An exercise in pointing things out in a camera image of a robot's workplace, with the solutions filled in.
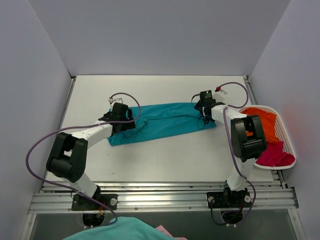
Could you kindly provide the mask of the teal t-shirt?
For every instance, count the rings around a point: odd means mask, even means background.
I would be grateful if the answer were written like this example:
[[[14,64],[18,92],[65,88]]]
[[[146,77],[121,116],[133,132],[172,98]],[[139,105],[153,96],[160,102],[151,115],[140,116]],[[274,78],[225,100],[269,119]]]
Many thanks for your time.
[[[213,129],[217,125],[210,121],[204,124],[201,114],[189,102],[144,105],[135,128],[119,132],[108,138],[115,147],[142,143],[167,137]]]

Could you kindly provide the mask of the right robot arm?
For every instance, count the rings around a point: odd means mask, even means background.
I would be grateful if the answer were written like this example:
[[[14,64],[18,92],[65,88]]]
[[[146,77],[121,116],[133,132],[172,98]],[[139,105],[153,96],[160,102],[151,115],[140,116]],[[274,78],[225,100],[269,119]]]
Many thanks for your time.
[[[229,189],[222,193],[222,200],[232,207],[240,201],[239,191],[245,190],[254,164],[267,149],[263,124],[258,115],[240,113],[218,101],[217,92],[206,90],[197,95],[194,109],[200,112],[204,123],[220,122],[226,129],[234,167],[226,180]]]

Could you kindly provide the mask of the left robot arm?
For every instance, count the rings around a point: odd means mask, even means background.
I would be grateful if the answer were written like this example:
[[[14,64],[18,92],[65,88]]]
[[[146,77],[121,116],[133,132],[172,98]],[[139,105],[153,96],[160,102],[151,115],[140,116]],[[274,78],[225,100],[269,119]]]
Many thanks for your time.
[[[111,110],[93,125],[72,133],[58,133],[46,163],[47,171],[85,194],[82,202],[90,210],[100,206],[101,190],[85,173],[88,149],[136,127],[132,109],[121,102],[111,104]]]

